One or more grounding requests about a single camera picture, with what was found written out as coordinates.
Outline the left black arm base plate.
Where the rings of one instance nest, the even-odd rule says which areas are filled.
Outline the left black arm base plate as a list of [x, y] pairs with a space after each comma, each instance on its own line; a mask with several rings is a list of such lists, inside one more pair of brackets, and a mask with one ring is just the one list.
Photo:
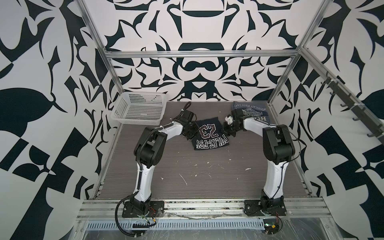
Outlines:
[[164, 212], [164, 201], [141, 202], [136, 199], [124, 203], [123, 218], [157, 217]]

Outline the black printed tank top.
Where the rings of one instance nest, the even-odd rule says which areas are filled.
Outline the black printed tank top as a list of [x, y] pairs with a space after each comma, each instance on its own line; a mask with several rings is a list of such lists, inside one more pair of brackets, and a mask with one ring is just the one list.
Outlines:
[[196, 124], [199, 130], [192, 139], [195, 151], [213, 150], [230, 144], [228, 137], [222, 132], [218, 117], [196, 121]]

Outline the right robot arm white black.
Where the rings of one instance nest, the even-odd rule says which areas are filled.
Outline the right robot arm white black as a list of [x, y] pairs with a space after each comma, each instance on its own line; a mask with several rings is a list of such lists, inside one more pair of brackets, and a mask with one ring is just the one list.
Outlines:
[[290, 131], [285, 125], [271, 125], [256, 118], [227, 116], [223, 123], [227, 136], [239, 131], [250, 131], [263, 137], [263, 153], [268, 160], [267, 177], [259, 200], [245, 200], [247, 216], [284, 216], [283, 185], [286, 170], [296, 153]]

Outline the blue grey tank top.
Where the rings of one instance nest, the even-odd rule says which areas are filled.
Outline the blue grey tank top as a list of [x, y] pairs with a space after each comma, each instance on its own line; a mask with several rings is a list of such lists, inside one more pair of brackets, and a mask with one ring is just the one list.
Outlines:
[[268, 104], [265, 101], [233, 102], [231, 111], [242, 110], [246, 117], [254, 117], [260, 121], [270, 123]]

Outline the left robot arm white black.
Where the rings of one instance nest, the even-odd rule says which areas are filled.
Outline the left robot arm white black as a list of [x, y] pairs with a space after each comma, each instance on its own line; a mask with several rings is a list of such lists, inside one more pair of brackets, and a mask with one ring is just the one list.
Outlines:
[[196, 119], [195, 113], [182, 110], [170, 123], [144, 129], [134, 150], [138, 172], [135, 191], [129, 198], [133, 214], [146, 215], [149, 212], [155, 166], [163, 156], [167, 141], [180, 135], [188, 140], [195, 137], [198, 133]]

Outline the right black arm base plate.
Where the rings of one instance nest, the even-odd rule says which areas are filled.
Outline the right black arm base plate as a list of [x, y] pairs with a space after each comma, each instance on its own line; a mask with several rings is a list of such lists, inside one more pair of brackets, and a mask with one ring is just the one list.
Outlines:
[[277, 202], [270, 203], [264, 200], [245, 200], [244, 213], [249, 217], [271, 217], [271, 216], [285, 216], [287, 208], [284, 202], [277, 200]]

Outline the white plastic laundry basket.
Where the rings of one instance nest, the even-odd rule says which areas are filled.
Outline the white plastic laundry basket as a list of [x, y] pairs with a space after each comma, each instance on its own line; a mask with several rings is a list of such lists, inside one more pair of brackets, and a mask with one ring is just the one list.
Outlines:
[[111, 119], [124, 125], [158, 126], [166, 105], [163, 93], [124, 92], [115, 102]]

